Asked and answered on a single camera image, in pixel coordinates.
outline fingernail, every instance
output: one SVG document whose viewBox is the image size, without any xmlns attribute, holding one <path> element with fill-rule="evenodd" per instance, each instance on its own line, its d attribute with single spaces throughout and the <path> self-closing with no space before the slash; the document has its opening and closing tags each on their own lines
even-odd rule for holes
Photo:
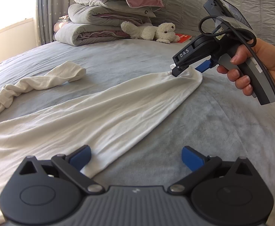
<svg viewBox="0 0 275 226">
<path fill-rule="evenodd" d="M 231 62 L 234 63 L 238 58 L 238 55 L 235 55 L 232 59 L 231 59 Z"/>
<path fill-rule="evenodd" d="M 243 79 L 243 81 L 244 81 L 245 83 L 250 82 L 250 77 L 249 77 L 249 76 L 245 76 L 244 79 Z"/>
<path fill-rule="evenodd" d="M 234 75 L 234 77 L 238 77 L 238 76 L 240 76 L 240 73 L 237 69 L 235 69 L 233 72 L 233 75 Z"/>
</svg>

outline plush toy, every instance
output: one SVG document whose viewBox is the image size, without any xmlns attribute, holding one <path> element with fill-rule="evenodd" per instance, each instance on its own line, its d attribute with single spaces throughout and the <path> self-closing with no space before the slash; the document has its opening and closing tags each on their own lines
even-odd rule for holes
<svg viewBox="0 0 275 226">
<path fill-rule="evenodd" d="M 120 27 L 132 39 L 156 40 L 168 44 L 180 40 L 180 37 L 175 35 L 175 25 L 173 23 L 163 23 L 156 27 L 151 24 L 136 26 L 131 22 L 125 21 L 121 23 Z"/>
</svg>

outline blue gripper pad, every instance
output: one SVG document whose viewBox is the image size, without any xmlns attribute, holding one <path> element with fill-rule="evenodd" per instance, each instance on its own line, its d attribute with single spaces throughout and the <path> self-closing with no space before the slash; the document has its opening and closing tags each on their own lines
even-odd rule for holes
<svg viewBox="0 0 275 226">
<path fill-rule="evenodd" d="M 206 60 L 202 64 L 200 64 L 198 67 L 195 68 L 195 70 L 198 70 L 199 72 L 203 73 L 207 69 L 210 69 L 212 67 L 211 60 Z"/>
<path fill-rule="evenodd" d="M 208 158 L 206 156 L 190 146 L 185 146 L 182 149 L 182 161 L 192 172 L 203 166 L 207 160 Z"/>
<path fill-rule="evenodd" d="M 80 171 L 91 159 L 91 149 L 88 145 L 82 146 L 72 154 L 68 155 L 68 162 Z"/>
</svg>

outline floral curtain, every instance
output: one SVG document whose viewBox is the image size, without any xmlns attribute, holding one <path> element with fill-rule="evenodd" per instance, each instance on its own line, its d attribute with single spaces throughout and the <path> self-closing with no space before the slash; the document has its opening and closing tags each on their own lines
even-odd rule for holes
<svg viewBox="0 0 275 226">
<path fill-rule="evenodd" d="M 36 0 L 34 26 L 37 45 L 53 42 L 53 28 L 59 17 L 68 14 L 74 0 Z"/>
</svg>

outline screen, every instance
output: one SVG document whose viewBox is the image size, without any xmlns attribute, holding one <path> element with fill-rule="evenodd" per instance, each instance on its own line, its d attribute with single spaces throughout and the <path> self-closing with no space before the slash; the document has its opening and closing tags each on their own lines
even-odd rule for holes
<svg viewBox="0 0 275 226">
<path fill-rule="evenodd" d="M 235 6 L 231 5 L 230 3 L 228 3 L 225 0 L 220 0 L 220 1 L 229 10 L 229 12 L 233 15 L 233 17 L 235 19 L 237 19 L 240 22 L 244 23 L 247 27 L 249 27 L 251 29 L 251 26 L 249 25 L 249 23 L 246 21 L 246 19 L 242 15 L 242 13 Z"/>
</svg>

